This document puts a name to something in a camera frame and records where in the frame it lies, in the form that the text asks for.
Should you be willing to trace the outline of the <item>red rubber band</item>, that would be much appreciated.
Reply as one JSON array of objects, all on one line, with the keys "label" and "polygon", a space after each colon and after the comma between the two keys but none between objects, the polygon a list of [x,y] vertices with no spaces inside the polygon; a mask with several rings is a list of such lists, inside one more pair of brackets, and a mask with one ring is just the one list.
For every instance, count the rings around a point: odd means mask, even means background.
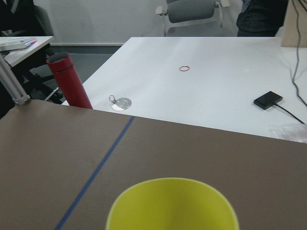
[{"label": "red rubber band", "polygon": [[190,70],[190,66],[181,66],[179,67],[179,71],[181,72],[186,72]]}]

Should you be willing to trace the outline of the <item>grey office chair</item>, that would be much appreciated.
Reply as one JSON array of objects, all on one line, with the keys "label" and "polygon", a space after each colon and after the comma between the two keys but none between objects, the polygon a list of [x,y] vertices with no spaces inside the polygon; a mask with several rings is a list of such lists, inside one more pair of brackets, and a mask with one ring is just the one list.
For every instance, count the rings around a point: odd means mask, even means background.
[{"label": "grey office chair", "polygon": [[[163,18],[162,27],[165,37],[222,37],[223,11],[230,6],[227,0],[167,0],[167,9],[162,6],[155,9],[155,14]],[[219,10],[220,21],[170,27],[166,29],[165,17],[170,23],[192,22],[212,18],[215,9]]]}]

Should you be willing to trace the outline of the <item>red cylindrical bottle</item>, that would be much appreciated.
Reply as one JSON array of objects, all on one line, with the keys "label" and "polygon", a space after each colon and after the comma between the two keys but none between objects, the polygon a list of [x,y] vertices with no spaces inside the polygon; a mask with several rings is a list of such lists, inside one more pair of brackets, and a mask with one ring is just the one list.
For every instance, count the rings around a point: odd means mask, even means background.
[{"label": "red cylindrical bottle", "polygon": [[92,109],[79,74],[67,52],[47,58],[47,64],[70,106]]}]

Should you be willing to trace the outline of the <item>round silver desk grommet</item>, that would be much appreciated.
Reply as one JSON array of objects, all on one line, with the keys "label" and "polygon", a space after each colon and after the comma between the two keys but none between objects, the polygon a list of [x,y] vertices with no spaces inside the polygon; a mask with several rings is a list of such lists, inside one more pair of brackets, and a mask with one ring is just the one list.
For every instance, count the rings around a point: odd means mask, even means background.
[{"label": "round silver desk grommet", "polygon": [[132,101],[129,98],[118,98],[114,95],[109,96],[109,101],[112,103],[112,109],[115,111],[123,111],[131,107]]}]

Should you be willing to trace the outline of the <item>aluminium frame post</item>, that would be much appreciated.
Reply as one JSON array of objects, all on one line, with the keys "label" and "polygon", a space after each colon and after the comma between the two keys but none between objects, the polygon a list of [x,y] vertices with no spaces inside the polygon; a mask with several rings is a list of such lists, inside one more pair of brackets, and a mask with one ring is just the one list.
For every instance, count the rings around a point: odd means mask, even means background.
[{"label": "aluminium frame post", "polygon": [[25,92],[2,56],[0,57],[0,81],[15,104],[23,105],[30,100],[30,96]]}]

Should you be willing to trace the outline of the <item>cardboard box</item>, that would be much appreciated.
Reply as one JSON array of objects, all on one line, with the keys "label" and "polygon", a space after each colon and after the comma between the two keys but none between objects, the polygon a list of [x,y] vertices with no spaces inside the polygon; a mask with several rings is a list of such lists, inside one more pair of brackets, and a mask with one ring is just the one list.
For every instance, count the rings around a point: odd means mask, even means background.
[{"label": "cardboard box", "polygon": [[282,47],[307,47],[307,1],[290,0],[283,23]]}]

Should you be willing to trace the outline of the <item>small black puck device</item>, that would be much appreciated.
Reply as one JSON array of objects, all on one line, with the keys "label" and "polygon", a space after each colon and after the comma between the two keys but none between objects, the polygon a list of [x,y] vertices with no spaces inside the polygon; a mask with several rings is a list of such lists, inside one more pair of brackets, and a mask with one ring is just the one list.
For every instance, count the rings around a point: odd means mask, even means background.
[{"label": "small black puck device", "polygon": [[280,102],[282,99],[282,96],[276,94],[275,92],[269,91],[255,99],[253,103],[262,110],[267,110],[268,108]]}]

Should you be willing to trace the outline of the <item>yellow plastic cup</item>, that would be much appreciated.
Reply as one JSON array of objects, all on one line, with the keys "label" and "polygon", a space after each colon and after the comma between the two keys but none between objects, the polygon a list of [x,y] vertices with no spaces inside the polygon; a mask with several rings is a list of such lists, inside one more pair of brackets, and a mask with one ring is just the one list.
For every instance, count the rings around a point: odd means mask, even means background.
[{"label": "yellow plastic cup", "polygon": [[238,230],[237,215],[218,190],[186,178],[133,185],[113,203],[107,230]]}]

